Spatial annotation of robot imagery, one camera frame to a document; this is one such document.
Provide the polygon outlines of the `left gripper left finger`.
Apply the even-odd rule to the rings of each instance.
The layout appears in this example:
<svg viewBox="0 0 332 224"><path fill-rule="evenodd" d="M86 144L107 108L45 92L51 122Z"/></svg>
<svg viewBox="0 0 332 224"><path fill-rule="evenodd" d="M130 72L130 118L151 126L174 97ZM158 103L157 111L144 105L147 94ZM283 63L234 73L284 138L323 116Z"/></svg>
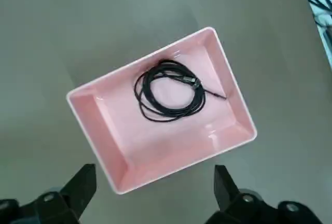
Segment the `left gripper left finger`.
<svg viewBox="0 0 332 224"><path fill-rule="evenodd" d="M85 164L60 190L47 191L20 205L1 199L1 223L80 223L96 193L96 166Z"/></svg>

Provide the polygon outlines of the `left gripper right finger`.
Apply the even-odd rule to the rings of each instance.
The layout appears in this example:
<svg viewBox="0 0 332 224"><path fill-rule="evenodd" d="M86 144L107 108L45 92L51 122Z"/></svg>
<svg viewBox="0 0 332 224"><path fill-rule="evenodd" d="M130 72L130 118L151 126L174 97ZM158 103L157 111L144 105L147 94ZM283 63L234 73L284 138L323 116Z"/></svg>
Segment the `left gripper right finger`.
<svg viewBox="0 0 332 224"><path fill-rule="evenodd" d="M219 206L206 223L321 223L306 205L282 201L272 207L255 191L242 192L224 165L214 167L214 195Z"/></svg>

